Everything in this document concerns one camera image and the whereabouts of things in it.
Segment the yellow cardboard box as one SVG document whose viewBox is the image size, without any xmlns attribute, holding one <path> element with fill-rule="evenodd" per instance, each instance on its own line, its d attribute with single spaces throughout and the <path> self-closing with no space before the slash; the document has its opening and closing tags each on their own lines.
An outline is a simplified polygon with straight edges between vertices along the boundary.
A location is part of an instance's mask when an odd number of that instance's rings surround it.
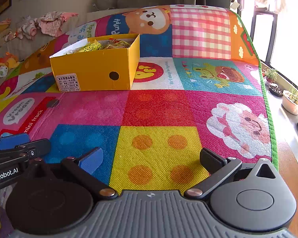
<svg viewBox="0 0 298 238">
<path fill-rule="evenodd" d="M 129 47 L 78 51 L 93 41 L 105 46 L 115 40 L 125 41 Z M 61 92 L 129 90 L 140 59 L 140 35 L 136 33 L 85 38 L 49 58 Z"/>
</svg>

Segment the yellow snack stick packet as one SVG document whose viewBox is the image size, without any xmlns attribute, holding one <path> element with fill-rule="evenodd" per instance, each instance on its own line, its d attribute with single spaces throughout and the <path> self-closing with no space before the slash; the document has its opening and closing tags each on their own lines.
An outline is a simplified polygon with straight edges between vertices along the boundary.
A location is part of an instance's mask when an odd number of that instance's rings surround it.
<svg viewBox="0 0 298 238">
<path fill-rule="evenodd" d="M 102 44 L 98 42 L 97 40 L 88 42 L 83 47 L 77 48 L 74 53 L 82 53 L 82 52 L 91 52 L 91 51 L 97 51 L 102 49 Z"/>
</svg>

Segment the red yellow snack bag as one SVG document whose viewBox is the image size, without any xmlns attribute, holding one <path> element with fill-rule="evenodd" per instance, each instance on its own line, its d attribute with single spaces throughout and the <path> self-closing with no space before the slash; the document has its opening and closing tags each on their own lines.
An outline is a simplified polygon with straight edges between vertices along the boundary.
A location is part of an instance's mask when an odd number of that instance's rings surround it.
<svg viewBox="0 0 298 238">
<path fill-rule="evenodd" d="M 130 43 L 124 40 L 118 40 L 109 38 L 106 44 L 103 45 L 103 49 L 115 49 L 115 48 L 129 48 Z"/>
</svg>

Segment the orange plush toy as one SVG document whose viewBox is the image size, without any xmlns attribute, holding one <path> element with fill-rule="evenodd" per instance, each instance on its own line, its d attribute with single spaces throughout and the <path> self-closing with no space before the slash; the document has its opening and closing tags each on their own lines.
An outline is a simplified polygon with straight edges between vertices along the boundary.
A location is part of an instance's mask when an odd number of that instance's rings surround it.
<svg viewBox="0 0 298 238">
<path fill-rule="evenodd" d="M 6 55 L 0 58 L 0 77 L 6 77 L 11 69 L 20 64 L 17 56 L 6 52 Z"/>
</svg>

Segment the colourful cartoon play mat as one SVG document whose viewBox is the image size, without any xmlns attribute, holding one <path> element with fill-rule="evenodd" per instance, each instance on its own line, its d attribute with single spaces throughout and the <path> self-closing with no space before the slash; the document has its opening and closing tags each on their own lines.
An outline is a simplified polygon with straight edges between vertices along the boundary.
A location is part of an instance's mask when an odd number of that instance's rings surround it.
<svg viewBox="0 0 298 238">
<path fill-rule="evenodd" d="M 61 92 L 49 58 L 96 36 L 140 35 L 129 90 Z M 278 165 L 261 63 L 240 17 L 205 5 L 134 9 L 44 42 L 0 86 L 0 136 L 47 138 L 58 163 L 94 147 L 93 175 L 118 191 L 180 190 L 202 181 L 202 148 Z"/>
</svg>

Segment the white plant pot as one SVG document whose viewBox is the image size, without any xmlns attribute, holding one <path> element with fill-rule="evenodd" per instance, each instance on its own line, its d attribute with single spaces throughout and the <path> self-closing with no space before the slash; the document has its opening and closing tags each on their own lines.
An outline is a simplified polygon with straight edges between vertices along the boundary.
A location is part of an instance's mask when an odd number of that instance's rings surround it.
<svg viewBox="0 0 298 238">
<path fill-rule="evenodd" d="M 292 115 L 298 115 L 298 96 L 287 90 L 283 91 L 282 106 Z"/>
</svg>

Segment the dark round dish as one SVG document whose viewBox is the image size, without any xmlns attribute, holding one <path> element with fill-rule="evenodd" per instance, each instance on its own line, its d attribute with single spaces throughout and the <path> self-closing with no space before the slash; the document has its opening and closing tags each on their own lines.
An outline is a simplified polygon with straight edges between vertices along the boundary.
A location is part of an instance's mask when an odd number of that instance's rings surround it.
<svg viewBox="0 0 298 238">
<path fill-rule="evenodd" d="M 283 90 L 275 83 L 269 86 L 269 91 L 276 97 L 283 97 Z"/>
</svg>

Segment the small potted green plant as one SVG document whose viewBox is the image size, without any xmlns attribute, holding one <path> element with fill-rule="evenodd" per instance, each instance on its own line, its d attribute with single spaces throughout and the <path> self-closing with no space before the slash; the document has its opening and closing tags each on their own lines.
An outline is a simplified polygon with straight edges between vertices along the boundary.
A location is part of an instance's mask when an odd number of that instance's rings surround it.
<svg viewBox="0 0 298 238">
<path fill-rule="evenodd" d="M 267 69 L 266 70 L 266 80 L 269 82 L 269 83 L 276 83 L 277 81 L 277 77 L 278 77 L 278 73 L 275 69 Z"/>
</svg>

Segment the pink crumpled clothes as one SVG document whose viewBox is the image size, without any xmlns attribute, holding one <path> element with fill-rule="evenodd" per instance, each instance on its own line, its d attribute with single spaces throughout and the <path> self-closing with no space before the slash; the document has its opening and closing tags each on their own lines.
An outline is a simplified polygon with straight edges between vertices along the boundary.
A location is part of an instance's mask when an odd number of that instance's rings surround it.
<svg viewBox="0 0 298 238">
<path fill-rule="evenodd" d="M 70 18 L 78 17 L 74 12 L 48 12 L 39 18 L 32 18 L 31 16 L 24 17 L 16 25 L 16 30 L 9 31 L 4 37 L 6 42 L 15 38 L 27 38 L 33 40 L 34 36 L 40 31 L 44 35 L 58 37 L 62 34 L 62 26 Z"/>
</svg>

